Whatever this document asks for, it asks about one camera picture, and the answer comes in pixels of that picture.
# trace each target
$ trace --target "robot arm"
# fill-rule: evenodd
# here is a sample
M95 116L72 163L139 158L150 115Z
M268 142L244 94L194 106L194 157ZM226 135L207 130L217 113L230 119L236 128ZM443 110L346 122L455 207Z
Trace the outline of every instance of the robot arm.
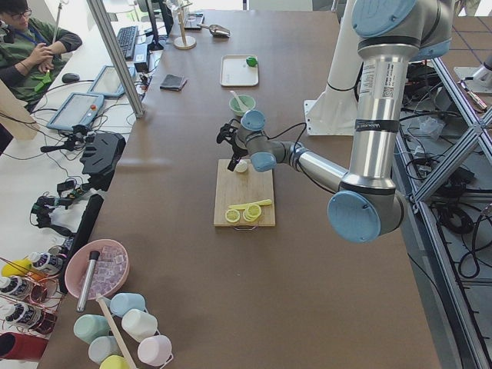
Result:
M334 230L352 242L373 241L398 228L405 201L391 180L408 63L449 49L453 0L357 0L352 25L361 37L361 91L349 169L294 142L269 141L265 119L249 111L229 130L234 156L245 154L257 171L277 163L302 170L337 192L328 205Z

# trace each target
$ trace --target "light blue cup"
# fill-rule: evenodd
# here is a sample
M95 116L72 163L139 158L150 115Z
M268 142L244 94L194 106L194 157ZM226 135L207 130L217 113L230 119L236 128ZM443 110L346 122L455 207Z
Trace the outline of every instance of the light blue cup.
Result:
M74 324L74 334L87 344L97 337L107 336L110 328L108 320L102 315L82 315Z
M111 313L123 317L131 309L145 311L145 299L141 294L116 294L109 304Z

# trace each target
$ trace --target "white tray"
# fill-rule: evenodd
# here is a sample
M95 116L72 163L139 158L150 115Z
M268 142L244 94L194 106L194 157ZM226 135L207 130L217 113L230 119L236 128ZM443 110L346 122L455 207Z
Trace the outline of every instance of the white tray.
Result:
M222 86L256 86L258 84L258 65L250 67L246 58L256 55L224 55L221 64Z

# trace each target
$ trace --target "blue joint cap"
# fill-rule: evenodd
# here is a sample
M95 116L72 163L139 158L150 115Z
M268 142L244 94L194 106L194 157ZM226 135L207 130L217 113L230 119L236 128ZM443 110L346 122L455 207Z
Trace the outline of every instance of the blue joint cap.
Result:
M381 220L376 209L357 192L336 193L328 203L327 213L333 229L347 241L371 242L381 232Z
M241 125L249 131L261 131L264 123L264 115L259 110L248 110L241 119Z
M381 36L399 25L417 0L364 0L355 2L352 27L364 38Z
M411 62L418 62L424 59L434 59L443 56L449 51L451 46L451 39L439 42L436 45L426 46L425 48L421 48L417 55L415 55Z
M269 152L255 152L251 157L251 163L255 171L270 171L277 165L275 156Z

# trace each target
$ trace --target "green jacket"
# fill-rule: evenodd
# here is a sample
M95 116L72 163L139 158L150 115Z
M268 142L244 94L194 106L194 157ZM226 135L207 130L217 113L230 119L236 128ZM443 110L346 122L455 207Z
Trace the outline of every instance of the green jacket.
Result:
M48 45L52 43L53 35L55 33L54 25L39 21L35 18L30 18L29 27L36 29L47 41ZM25 34L28 37L35 39L35 36L29 30L25 32ZM67 52L75 50L82 44L81 39L76 34L61 28L58 29L56 40L63 43ZM13 65L26 59L31 54L34 47L35 44L33 42L19 35L15 36L15 42L13 44L0 43L0 78L16 98L26 101L30 105L39 101L46 91L46 88L40 92L34 91L34 87L39 83L39 80L35 78L43 77L44 73L41 73L37 67L34 67L28 75L23 76L15 67L13 67ZM55 69L51 71L52 80L60 73L65 66L65 63L66 62L63 61L59 55L56 55L53 58Z

